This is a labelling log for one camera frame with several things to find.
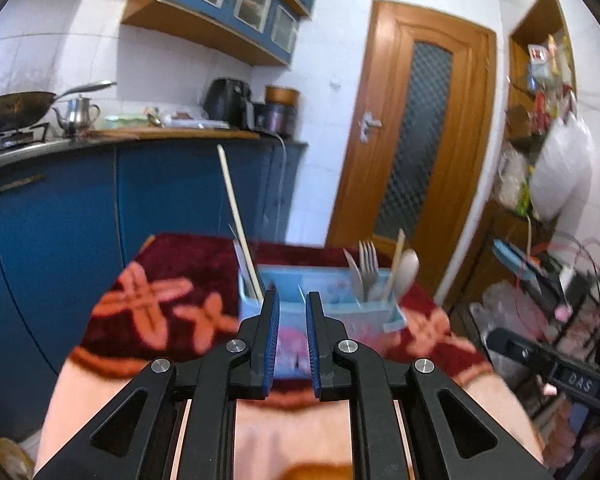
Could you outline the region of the wooden cutting board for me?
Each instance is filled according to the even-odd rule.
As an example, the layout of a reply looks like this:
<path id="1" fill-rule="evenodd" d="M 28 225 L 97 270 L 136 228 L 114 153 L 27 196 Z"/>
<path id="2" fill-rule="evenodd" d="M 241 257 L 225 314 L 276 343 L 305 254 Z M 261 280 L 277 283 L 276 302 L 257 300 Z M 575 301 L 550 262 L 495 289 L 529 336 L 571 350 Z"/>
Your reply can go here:
<path id="1" fill-rule="evenodd" d="M 215 140 L 258 140 L 257 133 L 232 129 L 187 129 L 187 128 L 119 128 L 92 130 L 93 138 L 129 140 L 168 139 L 215 139 Z"/>

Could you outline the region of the black air fryer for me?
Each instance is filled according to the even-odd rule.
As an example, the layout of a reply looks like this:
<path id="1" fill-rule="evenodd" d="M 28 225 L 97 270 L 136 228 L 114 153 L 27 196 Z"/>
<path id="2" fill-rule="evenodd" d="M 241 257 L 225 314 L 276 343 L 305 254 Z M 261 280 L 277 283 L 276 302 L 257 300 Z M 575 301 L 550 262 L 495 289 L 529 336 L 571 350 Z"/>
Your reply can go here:
<path id="1" fill-rule="evenodd" d="M 212 81 L 202 108 L 209 119 L 227 122 L 236 129 L 248 131 L 254 127 L 251 88 L 243 80 L 218 78 Z"/>

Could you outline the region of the clear plastic bag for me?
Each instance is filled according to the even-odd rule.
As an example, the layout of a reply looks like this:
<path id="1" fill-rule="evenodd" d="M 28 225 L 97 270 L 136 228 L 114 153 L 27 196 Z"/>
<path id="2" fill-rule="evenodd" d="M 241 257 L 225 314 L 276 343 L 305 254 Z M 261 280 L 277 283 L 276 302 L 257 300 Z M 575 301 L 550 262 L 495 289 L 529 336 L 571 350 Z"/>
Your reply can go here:
<path id="1" fill-rule="evenodd" d="M 559 335 L 533 299 L 508 281 L 489 285 L 465 314 L 466 332 L 476 347 L 486 348 L 486 336 L 498 327 L 543 344 L 554 344 Z"/>

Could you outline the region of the blue lower kitchen cabinets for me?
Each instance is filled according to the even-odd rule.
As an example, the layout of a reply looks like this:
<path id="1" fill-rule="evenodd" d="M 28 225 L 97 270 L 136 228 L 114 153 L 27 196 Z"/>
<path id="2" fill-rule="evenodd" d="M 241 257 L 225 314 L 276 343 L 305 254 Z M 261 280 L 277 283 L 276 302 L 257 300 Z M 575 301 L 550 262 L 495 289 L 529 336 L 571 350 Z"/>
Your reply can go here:
<path id="1" fill-rule="evenodd" d="M 39 430 L 62 369 L 69 414 L 111 379 L 195 359 L 237 330 L 238 264 L 216 146 L 250 245 L 282 248 L 304 148 L 275 140 L 131 142 L 18 153 L 0 167 L 0 437 Z"/>

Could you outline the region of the wooden wall shelf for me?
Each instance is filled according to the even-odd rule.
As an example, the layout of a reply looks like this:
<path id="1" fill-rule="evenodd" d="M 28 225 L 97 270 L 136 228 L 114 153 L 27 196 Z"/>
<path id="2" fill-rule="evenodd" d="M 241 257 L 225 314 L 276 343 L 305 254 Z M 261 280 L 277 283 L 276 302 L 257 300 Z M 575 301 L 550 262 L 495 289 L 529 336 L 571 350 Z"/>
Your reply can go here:
<path id="1" fill-rule="evenodd" d="M 500 175 L 514 201 L 530 202 L 529 181 L 550 126 L 577 116 L 576 74 L 559 0 L 535 0 L 509 35 L 508 104 Z"/>

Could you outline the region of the gas stove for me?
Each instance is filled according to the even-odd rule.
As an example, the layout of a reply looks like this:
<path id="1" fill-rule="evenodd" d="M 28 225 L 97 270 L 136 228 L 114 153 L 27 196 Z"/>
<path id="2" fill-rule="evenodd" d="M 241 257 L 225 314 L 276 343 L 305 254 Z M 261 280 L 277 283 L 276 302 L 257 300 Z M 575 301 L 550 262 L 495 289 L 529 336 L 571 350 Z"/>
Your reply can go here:
<path id="1" fill-rule="evenodd" d="M 50 128 L 48 122 L 41 122 L 23 130 L 9 130 L 0 133 L 0 153 L 24 148 L 31 144 L 44 143 L 48 128 Z"/>

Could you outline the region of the blue glass-door wall cabinet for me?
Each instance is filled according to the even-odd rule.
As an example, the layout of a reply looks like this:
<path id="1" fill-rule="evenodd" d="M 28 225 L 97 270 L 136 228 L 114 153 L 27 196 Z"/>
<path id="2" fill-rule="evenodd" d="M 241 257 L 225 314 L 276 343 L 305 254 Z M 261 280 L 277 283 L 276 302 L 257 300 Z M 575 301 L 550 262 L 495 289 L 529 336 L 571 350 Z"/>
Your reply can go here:
<path id="1" fill-rule="evenodd" d="M 193 41 L 251 66 L 287 66 L 303 19 L 283 0 L 128 0 L 122 23 Z"/>

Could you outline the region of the steel kettle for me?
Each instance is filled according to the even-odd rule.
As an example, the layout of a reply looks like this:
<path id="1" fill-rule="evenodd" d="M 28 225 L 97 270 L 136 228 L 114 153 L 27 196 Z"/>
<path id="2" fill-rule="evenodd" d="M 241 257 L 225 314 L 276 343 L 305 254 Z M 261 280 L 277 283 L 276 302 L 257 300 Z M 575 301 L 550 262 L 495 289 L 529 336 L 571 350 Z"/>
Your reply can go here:
<path id="1" fill-rule="evenodd" d="M 74 138 L 90 131 L 96 119 L 102 114 L 100 107 L 86 96 L 71 99 L 65 113 L 61 113 L 57 106 L 53 106 L 52 110 L 60 130 L 67 138 Z"/>

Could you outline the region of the white plastic spoon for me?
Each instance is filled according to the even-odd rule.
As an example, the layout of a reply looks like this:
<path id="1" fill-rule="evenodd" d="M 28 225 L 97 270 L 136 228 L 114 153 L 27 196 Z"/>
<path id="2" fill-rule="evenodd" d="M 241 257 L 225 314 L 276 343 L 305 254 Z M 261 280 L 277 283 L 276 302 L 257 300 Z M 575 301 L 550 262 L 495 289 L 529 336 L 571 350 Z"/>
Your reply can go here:
<path id="1" fill-rule="evenodd" d="M 390 296 L 399 302 L 412 288 L 419 271 L 417 252 L 408 248 L 401 256 L 398 267 L 391 274 Z"/>

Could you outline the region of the steel fork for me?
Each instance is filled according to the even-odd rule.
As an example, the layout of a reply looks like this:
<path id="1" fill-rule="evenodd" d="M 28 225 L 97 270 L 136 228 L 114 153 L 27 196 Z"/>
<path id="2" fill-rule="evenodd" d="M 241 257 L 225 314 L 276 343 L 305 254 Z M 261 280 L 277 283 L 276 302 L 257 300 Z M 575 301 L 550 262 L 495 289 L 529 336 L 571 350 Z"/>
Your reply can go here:
<path id="1" fill-rule="evenodd" d="M 370 293 L 378 279 L 378 258 L 376 247 L 371 240 L 358 242 L 358 255 L 360 256 L 360 274 L 363 284 L 364 300 L 370 300 Z"/>

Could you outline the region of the white plastic knife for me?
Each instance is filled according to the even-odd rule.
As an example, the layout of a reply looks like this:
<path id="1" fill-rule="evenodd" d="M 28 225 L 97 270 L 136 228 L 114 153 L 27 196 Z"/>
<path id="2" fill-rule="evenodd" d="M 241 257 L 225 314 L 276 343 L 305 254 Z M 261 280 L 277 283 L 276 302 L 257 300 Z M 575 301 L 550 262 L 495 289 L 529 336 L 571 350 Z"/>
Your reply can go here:
<path id="1" fill-rule="evenodd" d="M 358 265 L 355 263 L 354 258 L 352 257 L 350 252 L 347 251 L 347 249 L 343 249 L 343 255 L 346 257 L 347 264 L 349 266 L 352 294 L 353 296 L 355 296 L 357 302 L 363 302 L 365 299 L 365 290 L 361 271 L 358 268 Z"/>

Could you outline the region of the wooden chopstick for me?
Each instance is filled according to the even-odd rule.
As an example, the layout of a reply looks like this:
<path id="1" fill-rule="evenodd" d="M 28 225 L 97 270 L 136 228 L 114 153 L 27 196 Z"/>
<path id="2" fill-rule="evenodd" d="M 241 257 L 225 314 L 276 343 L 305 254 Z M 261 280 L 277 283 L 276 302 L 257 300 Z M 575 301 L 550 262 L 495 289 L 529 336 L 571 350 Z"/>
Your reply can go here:
<path id="1" fill-rule="evenodd" d="M 391 295 L 394 278 L 396 277 L 396 271 L 400 264 L 402 252 L 405 244 L 405 233 L 402 229 L 399 230 L 398 238 L 396 239 L 396 247 L 394 248 L 394 254 L 392 258 L 390 273 L 388 280 L 386 281 L 384 291 L 382 292 L 381 300 L 387 301 Z"/>
<path id="2" fill-rule="evenodd" d="M 262 302 L 264 299 L 264 293 L 262 292 L 262 287 L 258 278 L 257 269 L 253 263 L 253 258 L 249 249 L 248 240 L 244 231 L 244 226 L 242 225 L 242 217 L 240 216 L 234 185 L 232 177 L 230 176 L 230 167 L 228 166 L 226 153 L 221 144 L 218 144 L 216 146 L 216 150 L 218 151 L 222 175 L 225 183 L 225 189 L 227 192 L 228 201 L 230 202 L 230 211 L 232 212 L 233 220 L 235 223 L 235 230 L 237 234 L 238 243 L 240 245 L 240 248 L 242 248 L 242 253 L 244 254 L 244 260 L 249 274 L 251 287 L 253 289 L 254 296 L 256 296 L 260 302 Z"/>

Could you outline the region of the black wok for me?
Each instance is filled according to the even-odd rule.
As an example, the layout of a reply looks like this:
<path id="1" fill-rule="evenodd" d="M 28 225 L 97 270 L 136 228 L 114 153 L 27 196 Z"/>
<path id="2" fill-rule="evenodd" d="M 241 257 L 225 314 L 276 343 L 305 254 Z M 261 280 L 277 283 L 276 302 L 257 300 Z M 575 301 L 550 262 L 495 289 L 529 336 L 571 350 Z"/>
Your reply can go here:
<path id="1" fill-rule="evenodd" d="M 52 105 L 73 94 L 105 90 L 115 86 L 112 80 L 101 80 L 70 88 L 56 94 L 48 91 L 25 91 L 0 96 L 0 134 L 33 126 L 39 122 Z"/>

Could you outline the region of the brown pot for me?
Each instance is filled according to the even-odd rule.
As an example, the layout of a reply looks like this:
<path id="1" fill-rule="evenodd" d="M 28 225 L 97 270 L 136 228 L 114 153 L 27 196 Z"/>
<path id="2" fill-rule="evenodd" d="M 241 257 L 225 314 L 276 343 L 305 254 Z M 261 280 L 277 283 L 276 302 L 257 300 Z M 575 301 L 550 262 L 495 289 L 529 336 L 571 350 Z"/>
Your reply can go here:
<path id="1" fill-rule="evenodd" d="M 300 91 L 297 89 L 281 86 L 265 87 L 265 102 L 267 103 L 298 107 L 299 100 Z"/>

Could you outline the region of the steel table knife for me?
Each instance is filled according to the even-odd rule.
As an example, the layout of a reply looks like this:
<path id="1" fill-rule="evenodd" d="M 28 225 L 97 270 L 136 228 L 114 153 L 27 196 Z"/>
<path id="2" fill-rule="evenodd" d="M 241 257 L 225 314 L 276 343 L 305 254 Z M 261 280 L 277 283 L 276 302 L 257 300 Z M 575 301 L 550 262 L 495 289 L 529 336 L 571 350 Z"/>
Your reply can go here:
<path id="1" fill-rule="evenodd" d="M 251 298 L 257 299 L 258 296 L 257 296 L 256 290 L 253 287 L 253 282 L 252 282 L 251 276 L 250 276 L 248 268 L 247 268 L 247 261 L 246 261 L 245 253 L 242 250 L 242 245 L 239 243 L 237 233 L 234 230 L 234 226 L 232 226 L 230 224 L 228 227 L 230 228 L 230 232 L 232 232 L 232 235 L 234 237 L 234 240 L 233 240 L 234 251 L 235 251 L 237 261 L 238 261 L 240 275 L 242 276 L 242 280 L 245 282 L 245 289 L 247 291 L 247 294 Z"/>

